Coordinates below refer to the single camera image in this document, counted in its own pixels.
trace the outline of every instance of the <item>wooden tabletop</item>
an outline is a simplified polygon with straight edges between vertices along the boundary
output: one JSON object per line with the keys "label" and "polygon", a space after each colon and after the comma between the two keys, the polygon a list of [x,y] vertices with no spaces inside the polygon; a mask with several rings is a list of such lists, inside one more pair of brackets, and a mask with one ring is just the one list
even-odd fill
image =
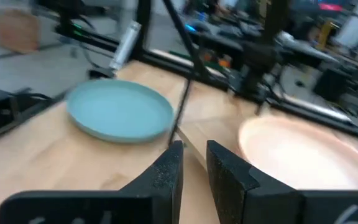
{"label": "wooden tabletop", "polygon": [[[161,93],[176,109],[185,79],[140,62],[118,78]],[[247,103],[195,83],[183,122],[236,116]],[[93,138],[68,119],[64,102],[0,138],[0,203],[23,190],[118,190],[142,173],[167,147],[167,134],[145,144],[113,144]],[[185,151],[181,223],[219,223],[205,170]]]}
{"label": "wooden tabletop", "polygon": [[[238,130],[240,125],[248,120],[255,118],[253,114],[256,105],[248,106],[249,112],[242,113],[240,116],[228,116],[222,118],[208,119],[202,121],[184,122],[178,129],[179,137],[186,143],[187,147],[195,154],[201,165],[206,169],[206,141],[215,140],[228,150],[239,154]],[[286,119],[296,120],[317,127],[328,135],[340,139],[343,143],[353,146],[358,150],[358,138],[348,134],[335,131],[325,126],[306,121],[304,119],[285,114],[281,111],[265,108],[261,116],[280,116]]]}

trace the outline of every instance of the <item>black vertical pole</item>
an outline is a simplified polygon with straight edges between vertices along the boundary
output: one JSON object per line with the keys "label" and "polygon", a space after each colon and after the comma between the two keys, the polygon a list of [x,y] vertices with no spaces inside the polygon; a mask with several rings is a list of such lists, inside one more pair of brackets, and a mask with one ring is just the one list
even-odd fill
{"label": "black vertical pole", "polygon": [[138,58],[138,56],[144,53],[143,47],[149,34],[152,1],[153,0],[138,0],[137,2],[136,22],[142,25],[142,27],[140,28],[131,58]]}
{"label": "black vertical pole", "polygon": [[195,75],[200,74],[200,75],[207,75],[209,74],[208,70],[206,69],[203,61],[200,59],[197,51],[195,50],[195,48],[193,47],[193,44],[191,42],[190,36],[187,33],[185,26],[183,25],[183,23],[181,22],[175,8],[173,7],[173,4],[171,2],[171,0],[163,0],[165,7],[167,8],[167,11],[177,29],[177,31],[179,32],[179,35],[181,37],[181,40],[183,41],[183,43],[185,44],[186,50],[188,51],[188,53],[191,55],[192,57],[192,61],[193,61],[193,68],[195,69]]}
{"label": "black vertical pole", "polygon": [[259,43],[272,45],[276,35],[285,28],[292,0],[272,1],[265,18],[265,29]]}
{"label": "black vertical pole", "polygon": [[183,113],[183,110],[185,109],[185,104],[186,104],[187,99],[188,99],[189,94],[190,94],[191,83],[192,83],[192,81],[190,79],[187,79],[185,90],[183,91],[183,94],[181,96],[181,100],[179,102],[178,112],[177,112],[175,120],[174,120],[173,128],[172,128],[171,133],[169,135],[168,146],[170,146],[173,143],[173,140],[175,138],[175,133],[176,133],[176,131],[178,129],[178,125],[179,125],[179,123],[181,121],[181,115]]}

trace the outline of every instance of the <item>green light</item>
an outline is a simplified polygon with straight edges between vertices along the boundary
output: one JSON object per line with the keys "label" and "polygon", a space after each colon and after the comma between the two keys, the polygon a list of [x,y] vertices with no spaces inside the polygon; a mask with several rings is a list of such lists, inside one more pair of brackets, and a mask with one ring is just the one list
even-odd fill
{"label": "green light", "polygon": [[74,26],[77,27],[77,28],[82,29],[82,26],[80,26],[80,25],[78,25],[78,24],[74,24]]}
{"label": "green light", "polygon": [[74,34],[82,36],[82,34],[78,31],[74,31]]}

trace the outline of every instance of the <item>black cable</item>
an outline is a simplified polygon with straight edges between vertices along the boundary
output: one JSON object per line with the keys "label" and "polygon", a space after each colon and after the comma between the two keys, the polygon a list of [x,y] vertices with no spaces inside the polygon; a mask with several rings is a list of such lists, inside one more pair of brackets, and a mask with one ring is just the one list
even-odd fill
{"label": "black cable", "polygon": [[268,83],[266,80],[262,80],[261,82],[262,82],[262,84],[264,84],[268,88],[268,90],[264,90],[263,95],[262,95],[262,102],[260,102],[260,104],[256,108],[255,114],[257,116],[259,116],[260,113],[262,112],[262,107],[265,104],[265,102],[270,104],[269,98],[274,95],[274,90],[272,88],[273,85]]}
{"label": "black cable", "polygon": [[195,48],[193,47],[193,43],[190,39],[189,33],[186,31],[185,26],[183,25],[181,19],[179,18],[175,7],[171,0],[163,0],[165,7],[177,29],[179,32],[180,38],[183,41],[188,53],[191,56],[191,60],[193,61],[194,67],[197,69],[197,73],[200,75],[210,74],[208,69],[205,67],[205,64],[200,59],[200,56],[197,54]]}
{"label": "black cable", "polygon": [[186,81],[186,88],[185,88],[185,91],[183,92],[182,94],[182,97],[181,97],[181,100],[180,100],[180,104],[179,104],[179,109],[178,109],[178,112],[177,112],[177,116],[175,118],[175,122],[173,124],[173,128],[171,130],[171,133],[170,133],[170,136],[169,136],[169,139],[168,139],[168,147],[172,144],[173,142],[173,138],[175,137],[175,133],[177,132],[177,129],[178,129],[178,125],[179,125],[179,122],[181,120],[181,116],[182,116],[182,113],[183,113],[183,109],[185,107],[185,104],[186,104],[186,101],[187,101],[187,98],[189,96],[189,92],[190,92],[190,87],[191,87],[191,79],[187,79]]}
{"label": "black cable", "polygon": [[[93,29],[93,31],[96,32],[95,26],[92,25],[92,23],[90,23],[90,21],[87,20],[84,16],[79,16],[79,19],[80,19],[81,21],[85,22],[86,25],[88,25],[91,29]],[[88,48],[86,48],[86,47],[84,46],[84,43],[79,42],[79,45],[80,45],[80,47],[81,47],[81,49],[82,49],[82,52],[84,53],[85,59],[86,59],[93,67],[95,67],[95,68],[100,68],[101,66],[99,66],[97,63],[94,63],[94,62],[92,61],[92,59],[91,59],[91,57],[90,57],[90,55],[89,55],[89,52],[86,50],[86,49],[88,49]]]}
{"label": "black cable", "polygon": [[98,50],[95,50],[95,49],[91,49],[91,48],[86,47],[86,46],[84,46],[84,48],[85,48],[86,50],[92,51],[93,53],[100,54],[100,55],[103,55],[103,56],[108,57],[108,58],[111,58],[111,57],[112,57],[112,55],[108,55],[108,54],[106,54],[106,53],[103,53],[103,52],[98,51]]}
{"label": "black cable", "polygon": [[13,94],[12,96],[14,97],[26,96],[30,98],[38,98],[41,100],[52,100],[51,97],[44,95],[42,93],[19,93],[19,94]]}
{"label": "black cable", "polygon": [[278,89],[280,91],[280,96],[281,96],[282,100],[284,99],[285,94],[286,94],[283,83],[282,83],[282,79],[281,79],[281,77],[283,76],[283,73],[284,73],[284,65],[281,65],[280,71],[278,71],[277,75],[275,76],[275,81],[273,83],[273,87],[275,84],[278,85]]}

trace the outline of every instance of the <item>desk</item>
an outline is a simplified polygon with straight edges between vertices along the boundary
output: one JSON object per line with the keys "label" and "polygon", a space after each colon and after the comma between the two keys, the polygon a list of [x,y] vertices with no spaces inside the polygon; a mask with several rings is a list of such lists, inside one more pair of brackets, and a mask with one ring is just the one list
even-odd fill
{"label": "desk", "polygon": [[[117,76],[153,88],[175,109],[185,84],[180,76],[140,62],[131,62]],[[236,126],[252,117],[254,110],[253,103],[194,83],[180,135],[191,140],[186,141],[189,146],[195,145],[192,134],[198,134],[234,149]],[[61,102],[0,138],[0,203],[23,190],[119,190],[161,155],[167,138],[165,134],[143,145],[95,139],[69,121],[66,105]],[[180,223],[218,224],[208,177],[189,150],[185,150],[184,168]]]}
{"label": "desk", "polygon": [[[178,129],[178,135],[184,141],[184,143],[186,143],[188,148],[191,149],[201,165],[206,169],[207,140],[215,140],[228,150],[239,155],[237,140],[238,129],[244,120],[256,117],[256,115],[252,113],[253,108],[256,108],[256,105],[249,105],[248,111],[241,114],[240,116],[182,123]],[[343,143],[358,149],[358,138],[332,130],[316,123],[311,123],[289,114],[285,114],[281,111],[266,108],[264,109],[264,112],[261,116],[281,116],[286,117],[287,119],[297,120],[298,122],[306,122],[309,125],[316,126],[318,129],[323,130],[329,135],[333,135]]]}

